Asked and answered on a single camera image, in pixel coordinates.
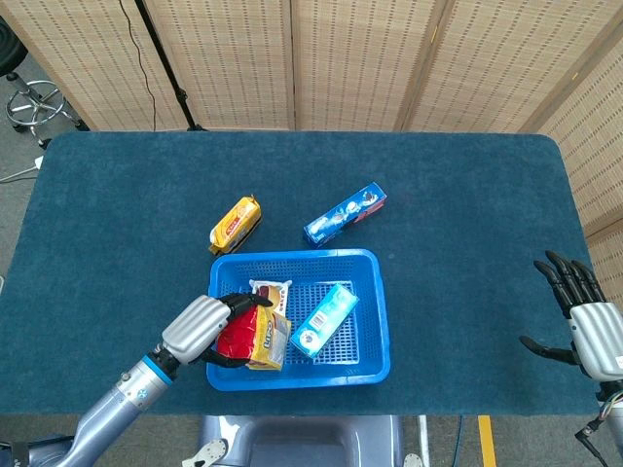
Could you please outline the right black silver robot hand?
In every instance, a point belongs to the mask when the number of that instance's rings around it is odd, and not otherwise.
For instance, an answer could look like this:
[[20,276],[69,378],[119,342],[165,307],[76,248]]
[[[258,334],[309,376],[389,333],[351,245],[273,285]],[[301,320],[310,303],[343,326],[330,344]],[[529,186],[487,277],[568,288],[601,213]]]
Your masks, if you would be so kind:
[[534,261],[533,265],[546,278],[566,319],[571,348],[542,345],[528,336],[521,336],[520,342],[537,356],[579,367],[592,380],[620,380],[622,312],[606,299],[591,269],[551,250],[545,255],[548,263]]

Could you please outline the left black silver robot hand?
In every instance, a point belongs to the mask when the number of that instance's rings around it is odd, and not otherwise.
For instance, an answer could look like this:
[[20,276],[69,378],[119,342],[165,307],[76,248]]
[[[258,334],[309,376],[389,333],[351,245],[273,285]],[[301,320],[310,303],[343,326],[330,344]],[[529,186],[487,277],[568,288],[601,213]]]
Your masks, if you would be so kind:
[[273,303],[252,293],[232,293],[220,298],[201,295],[165,328],[160,348],[182,365],[203,360],[223,368],[245,366],[248,358],[227,357],[212,346],[231,321],[257,305]]

